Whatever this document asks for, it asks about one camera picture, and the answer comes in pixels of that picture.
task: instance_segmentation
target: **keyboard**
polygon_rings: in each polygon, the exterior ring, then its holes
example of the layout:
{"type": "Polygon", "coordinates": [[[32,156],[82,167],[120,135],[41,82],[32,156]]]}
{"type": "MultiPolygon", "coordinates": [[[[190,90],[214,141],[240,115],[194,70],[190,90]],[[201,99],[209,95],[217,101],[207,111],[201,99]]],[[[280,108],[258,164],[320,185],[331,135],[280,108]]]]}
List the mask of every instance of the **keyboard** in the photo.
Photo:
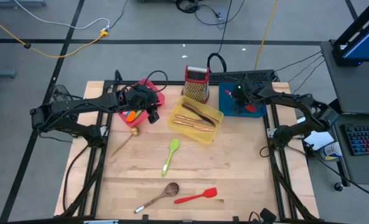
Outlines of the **keyboard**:
{"type": "Polygon", "coordinates": [[[276,80],[274,70],[211,73],[209,80],[211,82],[237,82],[242,79],[244,74],[249,78],[250,81],[256,83],[273,82],[276,80]]]}
{"type": "Polygon", "coordinates": [[[369,155],[369,124],[344,124],[342,130],[347,136],[347,143],[353,156],[369,155]]]}

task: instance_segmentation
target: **red basket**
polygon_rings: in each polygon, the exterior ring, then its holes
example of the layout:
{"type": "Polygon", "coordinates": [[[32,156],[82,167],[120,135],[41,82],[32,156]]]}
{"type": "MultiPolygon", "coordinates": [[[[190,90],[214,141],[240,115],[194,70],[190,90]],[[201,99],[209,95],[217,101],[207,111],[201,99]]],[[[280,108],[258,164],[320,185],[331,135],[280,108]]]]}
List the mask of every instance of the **red basket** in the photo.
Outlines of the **red basket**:
{"type": "MultiPolygon", "coordinates": [[[[140,85],[144,85],[144,82],[146,81],[145,78],[143,78],[142,80],[138,81],[137,84],[140,85]]],[[[157,87],[152,83],[152,81],[147,80],[147,83],[145,84],[148,88],[157,91],[157,87]]],[[[157,92],[157,96],[158,96],[158,106],[162,106],[165,103],[165,96],[162,94],[162,92],[157,92]]],[[[125,122],[130,128],[136,127],[139,123],[141,123],[142,121],[144,121],[145,119],[148,118],[148,113],[147,111],[143,111],[133,122],[127,122],[126,121],[126,115],[119,113],[119,116],[122,118],[123,122],[125,122]]]]}

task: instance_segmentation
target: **white cable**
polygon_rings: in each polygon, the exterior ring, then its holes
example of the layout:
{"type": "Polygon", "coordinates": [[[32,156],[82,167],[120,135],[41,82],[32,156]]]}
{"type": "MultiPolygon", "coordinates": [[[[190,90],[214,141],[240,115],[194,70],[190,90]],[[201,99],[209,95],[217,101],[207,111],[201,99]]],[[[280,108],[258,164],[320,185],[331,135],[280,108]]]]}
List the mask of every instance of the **white cable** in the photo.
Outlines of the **white cable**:
{"type": "Polygon", "coordinates": [[[95,21],[91,22],[90,24],[88,24],[87,26],[85,27],[74,27],[74,26],[71,26],[70,24],[63,24],[63,23],[59,23],[59,22],[51,22],[51,21],[46,21],[46,20],[43,20],[35,15],[33,15],[30,11],[28,11],[26,8],[24,8],[24,6],[22,6],[17,0],[14,0],[23,10],[25,10],[25,12],[28,12],[28,14],[30,14],[31,16],[33,16],[35,19],[41,21],[41,22],[45,22],[45,23],[49,23],[49,24],[55,24],[55,25],[61,25],[61,26],[67,26],[67,27],[71,27],[71,28],[74,28],[74,29],[86,29],[87,27],[90,27],[91,25],[93,25],[95,22],[97,21],[100,21],[100,20],[105,20],[108,22],[108,25],[103,29],[103,30],[107,30],[110,29],[110,20],[109,19],[106,19],[106,18],[99,18],[99,19],[96,19],[95,21]]]}

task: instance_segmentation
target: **wooden table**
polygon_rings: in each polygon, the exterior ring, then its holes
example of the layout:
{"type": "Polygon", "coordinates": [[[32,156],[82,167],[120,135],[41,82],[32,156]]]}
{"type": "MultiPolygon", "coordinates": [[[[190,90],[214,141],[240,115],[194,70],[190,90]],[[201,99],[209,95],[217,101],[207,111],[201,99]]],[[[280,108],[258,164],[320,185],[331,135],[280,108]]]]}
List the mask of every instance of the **wooden table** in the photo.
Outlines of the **wooden table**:
{"type": "MultiPolygon", "coordinates": [[[[88,82],[85,98],[100,96],[102,87],[103,82],[88,82]]],[[[278,92],[289,92],[288,83],[273,83],[273,87],[278,92]]],[[[247,221],[250,212],[259,213],[263,208],[268,208],[278,217],[270,161],[259,156],[259,150],[267,145],[263,119],[224,117],[213,142],[203,145],[171,130],[167,125],[167,117],[177,103],[181,89],[182,86],[168,86],[163,91],[165,105],[158,109],[159,121],[155,124],[149,124],[148,121],[141,123],[140,136],[133,137],[110,157],[129,136],[129,128],[117,114],[113,115],[96,217],[138,220],[143,214],[148,214],[151,220],[220,221],[239,216],[241,221],[247,221]],[[169,143],[174,138],[180,140],[180,148],[172,158],[166,177],[162,178],[162,167],[169,155],[169,143]],[[134,209],[158,196],[170,182],[177,182],[180,186],[176,197],[163,198],[139,214],[133,213],[134,209]],[[214,198],[200,198],[178,205],[173,203],[175,199],[201,194],[212,187],[218,190],[214,198]]],[[[218,108],[217,86],[210,87],[207,104],[218,108]]],[[[285,106],[277,106],[277,109],[281,124],[292,125],[296,122],[294,109],[285,106]]],[[[273,125],[270,108],[269,115],[273,125]]],[[[97,113],[84,113],[79,116],[78,122],[95,124],[96,117],[97,113]]],[[[86,141],[82,138],[73,140],[67,167],[85,145],[86,141]]],[[[302,149],[299,140],[292,140],[289,145],[302,149]]],[[[83,187],[89,153],[88,149],[70,172],[67,205],[83,187]]],[[[305,157],[290,150],[286,151],[286,157],[293,190],[310,212],[318,217],[305,157]]],[[[63,185],[55,214],[63,212],[62,190],[63,185]]],[[[87,213],[90,211],[90,202],[91,199],[86,206],[87,213]]],[[[289,217],[289,206],[284,204],[289,217]]]]}

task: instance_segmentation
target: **gray floor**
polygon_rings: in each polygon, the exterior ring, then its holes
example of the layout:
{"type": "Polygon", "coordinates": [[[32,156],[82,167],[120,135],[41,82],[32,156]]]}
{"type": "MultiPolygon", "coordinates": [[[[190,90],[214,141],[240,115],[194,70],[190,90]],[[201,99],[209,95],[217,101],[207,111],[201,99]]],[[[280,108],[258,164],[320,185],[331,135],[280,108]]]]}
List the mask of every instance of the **gray floor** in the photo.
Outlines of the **gray floor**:
{"type": "MultiPolygon", "coordinates": [[[[47,1],[47,7],[29,7],[43,19],[71,23],[79,0],[47,1]]],[[[228,1],[204,1],[222,15],[227,13],[228,1]]],[[[114,20],[124,1],[86,0],[78,25],[98,17],[114,20]]],[[[234,0],[232,12],[241,1],[234,0]]],[[[357,13],[368,6],[369,0],[352,0],[357,13]]],[[[273,0],[246,1],[238,17],[228,24],[226,39],[261,40],[273,0]]],[[[208,11],[200,17],[215,22],[208,11]]],[[[268,40],[323,41],[338,37],[352,22],[345,0],[285,0],[280,1],[271,24],[268,40]]],[[[20,9],[0,8],[0,23],[21,38],[64,39],[68,28],[43,24],[20,9]]],[[[93,39],[98,36],[103,22],[86,30],[76,30],[73,39],[93,39]]],[[[222,30],[199,23],[194,15],[179,12],[174,5],[161,2],[138,4],[129,0],[123,18],[106,39],[220,39],[222,30]]],[[[0,38],[9,38],[0,29],[0,38]]],[[[58,55],[62,44],[33,44],[38,49],[58,55]]],[[[70,44],[71,52],[79,44],[70,44]]],[[[183,80],[184,67],[206,66],[209,53],[218,49],[212,44],[96,44],[66,58],[58,83],[71,93],[82,95],[89,80],[112,79],[119,69],[126,80],[137,80],[160,69],[170,80],[183,80]]],[[[258,45],[224,45],[221,54],[229,70],[252,70],[258,45]]],[[[281,68],[305,58],[320,49],[318,46],[265,45],[258,69],[281,68]]],[[[0,69],[15,69],[17,78],[0,79],[0,214],[7,199],[17,168],[29,140],[31,127],[29,110],[39,106],[56,65],[56,59],[45,58],[24,49],[19,44],[0,44],[0,69]]],[[[288,81],[309,62],[300,63],[279,72],[281,81],[288,81]]],[[[294,91],[318,62],[291,82],[294,91]]],[[[221,70],[213,61],[212,70],[221,70]]],[[[312,93],[324,102],[336,96],[329,74],[323,63],[306,81],[298,93],[312,93]]],[[[53,133],[54,136],[67,138],[53,133]]],[[[70,145],[38,139],[28,170],[14,204],[10,221],[51,217],[54,213],[64,167],[70,145]]],[[[332,222],[369,223],[369,196],[355,187],[337,193],[333,184],[339,179],[317,161],[309,164],[313,188],[320,216],[332,222]]]]}

